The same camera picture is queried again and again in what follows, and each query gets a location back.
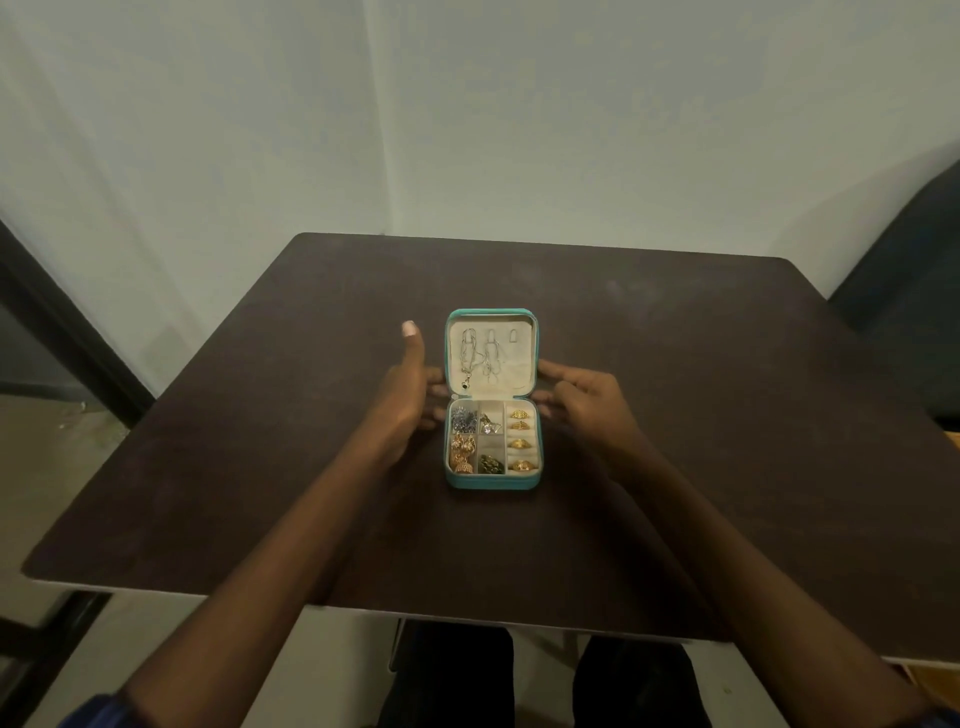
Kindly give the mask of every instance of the teal jewelry box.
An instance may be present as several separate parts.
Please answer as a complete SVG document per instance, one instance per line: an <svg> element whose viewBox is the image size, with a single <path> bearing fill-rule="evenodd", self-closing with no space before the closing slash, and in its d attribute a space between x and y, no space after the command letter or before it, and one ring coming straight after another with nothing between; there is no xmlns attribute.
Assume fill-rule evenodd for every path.
<svg viewBox="0 0 960 728"><path fill-rule="evenodd" d="M458 308L446 320L444 470L454 488L530 490L540 482L540 327L526 308Z"/></svg>

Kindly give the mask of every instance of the dark pants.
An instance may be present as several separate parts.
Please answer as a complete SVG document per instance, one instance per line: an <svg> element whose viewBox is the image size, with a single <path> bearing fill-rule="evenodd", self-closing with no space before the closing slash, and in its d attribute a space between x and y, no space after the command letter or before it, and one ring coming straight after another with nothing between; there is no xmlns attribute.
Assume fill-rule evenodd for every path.
<svg viewBox="0 0 960 728"><path fill-rule="evenodd" d="M709 728L678 644L590 640L573 678L578 728ZM514 725L514 643L503 627L408 621L378 728Z"/></svg>

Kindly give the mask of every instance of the tabletop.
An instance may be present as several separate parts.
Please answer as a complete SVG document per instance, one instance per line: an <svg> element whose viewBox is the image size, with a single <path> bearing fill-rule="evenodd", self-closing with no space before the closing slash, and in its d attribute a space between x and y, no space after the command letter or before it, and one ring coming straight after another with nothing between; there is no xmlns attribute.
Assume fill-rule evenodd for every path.
<svg viewBox="0 0 960 728"><path fill-rule="evenodd" d="M525 307L542 356L613 372L650 438L883 655L960 661L960 453L789 262L304 233L37 546L24 571L208 594L447 315ZM723 639L663 542L561 426L533 491L458 491L439 433L373 499L315 603Z"/></svg>

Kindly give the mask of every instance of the sleeve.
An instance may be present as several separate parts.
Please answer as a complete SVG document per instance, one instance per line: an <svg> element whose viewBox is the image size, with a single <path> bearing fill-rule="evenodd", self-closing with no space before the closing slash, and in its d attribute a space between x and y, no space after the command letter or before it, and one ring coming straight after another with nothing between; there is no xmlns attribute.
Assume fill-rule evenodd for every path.
<svg viewBox="0 0 960 728"><path fill-rule="evenodd" d="M137 716L120 695L97 695L67 716L59 728L150 727Z"/></svg>
<svg viewBox="0 0 960 728"><path fill-rule="evenodd" d="M960 713L950 708L938 708L910 723L904 723L902 728L960 728Z"/></svg>

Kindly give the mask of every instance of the forearm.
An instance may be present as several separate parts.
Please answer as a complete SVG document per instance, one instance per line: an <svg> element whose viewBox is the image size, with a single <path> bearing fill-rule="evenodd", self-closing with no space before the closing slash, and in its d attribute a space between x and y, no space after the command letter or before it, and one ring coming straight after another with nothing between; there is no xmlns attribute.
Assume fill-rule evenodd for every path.
<svg viewBox="0 0 960 728"><path fill-rule="evenodd" d="M625 487L732 630L794 726L880 728L925 698L757 550L661 457L624 455Z"/></svg>
<svg viewBox="0 0 960 728"><path fill-rule="evenodd" d="M238 726L382 472L356 437L125 687L156 728Z"/></svg>

